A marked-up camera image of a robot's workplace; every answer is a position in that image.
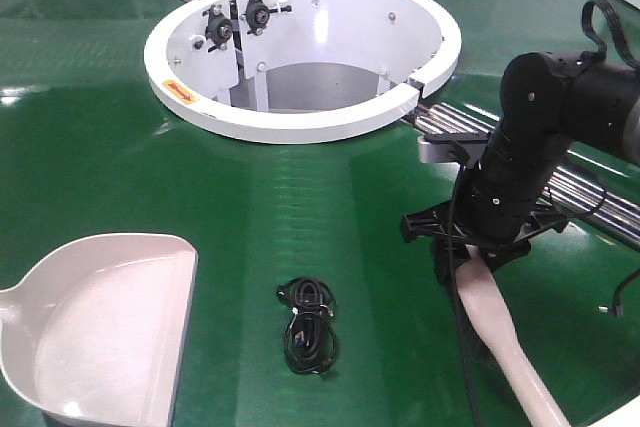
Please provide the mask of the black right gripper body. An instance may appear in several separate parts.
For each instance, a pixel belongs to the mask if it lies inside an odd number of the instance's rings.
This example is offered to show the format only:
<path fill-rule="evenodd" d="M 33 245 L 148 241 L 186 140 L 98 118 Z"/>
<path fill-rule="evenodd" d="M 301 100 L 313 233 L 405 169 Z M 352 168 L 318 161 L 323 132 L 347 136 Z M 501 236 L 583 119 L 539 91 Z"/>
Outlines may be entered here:
<path fill-rule="evenodd" d="M 483 221 L 479 228 L 469 228 L 455 218 L 458 206 L 449 201 L 436 204 L 423 211 L 405 214 L 400 221 L 403 240 L 410 243 L 420 237 L 430 237 L 430 253 L 434 258 L 434 274 L 441 285 L 451 283 L 451 272 L 471 258 L 468 248 L 480 250 L 481 259 L 494 272 L 505 264 L 524 257 L 531 251 L 531 240 L 549 230 L 562 232 L 568 217 L 551 206 L 535 206 L 526 216 L 519 218 L 519 231 L 507 240 L 496 240 L 486 229 L 492 225 Z"/>

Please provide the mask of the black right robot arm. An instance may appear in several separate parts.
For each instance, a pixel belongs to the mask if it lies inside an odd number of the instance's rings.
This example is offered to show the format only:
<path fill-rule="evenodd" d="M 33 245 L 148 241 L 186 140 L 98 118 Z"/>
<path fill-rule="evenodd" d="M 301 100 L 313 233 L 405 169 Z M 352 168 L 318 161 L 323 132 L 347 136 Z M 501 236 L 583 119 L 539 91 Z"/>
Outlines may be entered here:
<path fill-rule="evenodd" d="M 425 163 L 460 166 L 450 200 L 403 216 L 405 241 L 433 240 L 438 281 L 449 284 L 479 248 L 491 270 L 526 255 L 530 238 L 561 231 L 567 215 L 536 202 L 569 147 L 581 142 L 639 161 L 639 61 L 608 0 L 589 0 L 581 26 L 597 48 L 514 58 L 501 80 L 503 116 L 489 134 L 424 133 Z"/>

